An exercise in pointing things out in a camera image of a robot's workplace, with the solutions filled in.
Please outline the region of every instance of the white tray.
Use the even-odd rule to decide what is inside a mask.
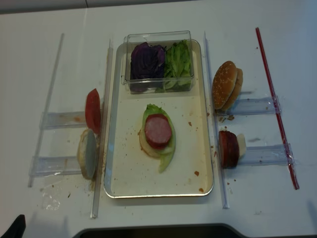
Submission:
[[[204,196],[211,192],[213,171],[201,48],[194,40],[192,45],[195,85],[191,91],[137,95],[131,95],[120,83],[126,45],[119,46],[104,182],[109,197]],[[162,174],[158,173],[159,160],[146,155],[139,143],[138,132],[149,103],[167,112],[176,132],[175,154]]]

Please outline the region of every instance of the green lettuce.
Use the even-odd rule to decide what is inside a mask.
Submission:
[[[191,57],[188,47],[189,42],[183,40],[174,43],[171,48],[165,52],[164,78],[180,78],[191,76]],[[189,90],[191,79],[168,80],[163,82],[165,91]]]
[[[168,123],[170,125],[170,128],[172,129],[172,136],[171,136],[167,146],[163,150],[153,149],[155,152],[160,154],[160,158],[159,158],[160,165],[158,168],[158,172],[162,173],[169,165],[170,161],[173,158],[174,152],[175,152],[175,146],[176,146],[175,129],[174,129],[173,123],[172,123],[171,119],[169,118],[168,114],[162,108],[159,108],[158,106],[156,106],[154,104],[148,104],[147,109],[143,113],[142,133],[144,133],[144,130],[145,130],[146,119],[148,118],[149,115],[152,115],[152,114],[163,114],[164,116],[166,116],[166,118],[168,119]]]

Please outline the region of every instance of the sandwich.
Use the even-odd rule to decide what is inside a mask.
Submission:
[[[220,66],[212,82],[213,104],[216,110],[228,110],[238,98],[243,83],[243,72],[231,61]]]

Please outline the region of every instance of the meat slice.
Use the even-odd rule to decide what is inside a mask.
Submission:
[[[230,131],[220,131],[219,147],[221,166],[224,169],[236,167],[239,159],[239,144],[236,135]]]
[[[219,131],[219,147],[221,156],[221,167],[227,167],[228,151],[227,151],[227,139],[225,131]]]
[[[172,136],[168,119],[163,114],[149,115],[144,132],[148,144],[155,149],[164,149]]]
[[[227,131],[227,149],[228,149],[227,167],[234,168],[238,164],[239,144],[238,144],[236,135],[229,131]]]

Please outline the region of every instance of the sausage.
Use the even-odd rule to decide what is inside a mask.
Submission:
[[[164,149],[172,136],[168,119],[163,114],[149,115],[144,132],[148,144],[155,149]]]

